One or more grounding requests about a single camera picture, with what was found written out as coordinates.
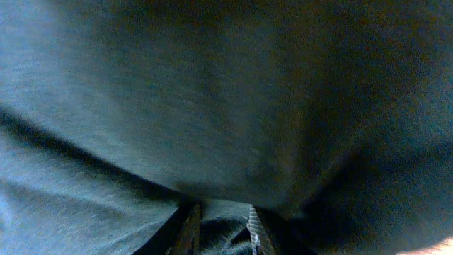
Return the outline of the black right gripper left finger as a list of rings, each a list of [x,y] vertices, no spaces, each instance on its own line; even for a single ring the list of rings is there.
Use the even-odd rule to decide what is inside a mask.
[[[196,255],[200,249],[199,203],[188,203],[178,209],[158,231],[133,255]]]

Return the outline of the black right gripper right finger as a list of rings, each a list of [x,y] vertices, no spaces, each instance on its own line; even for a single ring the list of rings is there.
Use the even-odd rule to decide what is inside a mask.
[[[315,255],[297,240],[289,223],[268,210],[251,205],[247,229],[253,255]]]

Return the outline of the plain black t-shirt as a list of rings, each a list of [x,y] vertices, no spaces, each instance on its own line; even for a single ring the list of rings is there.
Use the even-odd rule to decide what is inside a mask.
[[[319,254],[452,236],[451,1],[2,1],[1,253],[132,254],[200,199]]]

